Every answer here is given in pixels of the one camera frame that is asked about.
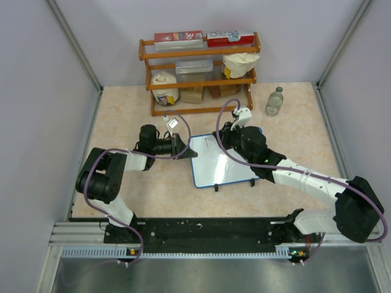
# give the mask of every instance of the red box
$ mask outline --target red box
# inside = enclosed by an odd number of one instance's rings
[[[155,50],[202,48],[202,31],[155,34]]]
[[[209,32],[206,39],[208,47],[237,46],[253,44],[255,35],[247,31]]]

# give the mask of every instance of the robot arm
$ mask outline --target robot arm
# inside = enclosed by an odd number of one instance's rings
[[[127,171],[147,171],[149,170],[155,158],[147,155],[170,154],[174,156],[181,153],[186,145],[182,142],[178,133],[172,133],[167,138],[160,139],[159,132],[153,125],[143,125],[139,134],[139,141],[134,151],[143,154],[134,153],[108,153],[99,162],[91,176],[88,186],[89,200],[99,208],[106,211],[115,219],[131,224],[136,220],[133,211],[123,202],[119,192],[122,183],[123,172]],[[104,152],[104,149],[93,148],[86,160],[79,176],[76,180],[76,190],[83,193],[86,185],[87,176],[92,169],[93,164]],[[177,159],[187,157],[197,157],[197,153],[188,148]],[[115,221],[109,219],[110,224],[122,227]]]
[[[360,243],[368,239],[379,221],[379,215],[363,198],[348,188],[331,182],[340,181],[360,190],[384,213],[368,181],[358,176],[351,181],[332,177],[328,177],[330,181],[314,178],[310,175],[324,175],[304,168],[286,156],[269,149],[266,137],[258,127],[245,127],[251,117],[248,108],[235,109],[232,114],[235,121],[226,122],[219,131],[226,150],[233,148],[248,163],[286,167],[287,170],[260,167],[251,167],[251,170],[260,178],[299,189],[329,206],[328,209],[321,211],[300,209],[293,213],[294,225],[302,234],[342,233],[352,241]],[[302,170],[303,174],[289,171],[289,168]]]

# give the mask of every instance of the glass bottle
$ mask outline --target glass bottle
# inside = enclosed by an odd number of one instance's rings
[[[268,116],[276,116],[279,112],[283,101],[282,87],[276,88],[274,93],[271,93],[266,104],[266,114]]]

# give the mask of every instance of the whiteboard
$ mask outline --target whiteboard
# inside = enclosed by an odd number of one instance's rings
[[[211,134],[191,137],[190,147],[198,153],[198,157],[191,158],[196,188],[260,179],[250,167],[234,162],[224,154]],[[233,149],[228,153],[244,161]]]

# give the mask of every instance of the metal floor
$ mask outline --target metal floor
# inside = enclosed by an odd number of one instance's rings
[[[101,259],[61,259],[53,292],[380,292],[365,247],[321,247],[304,267],[268,259],[142,259],[105,264],[72,287],[67,282]]]

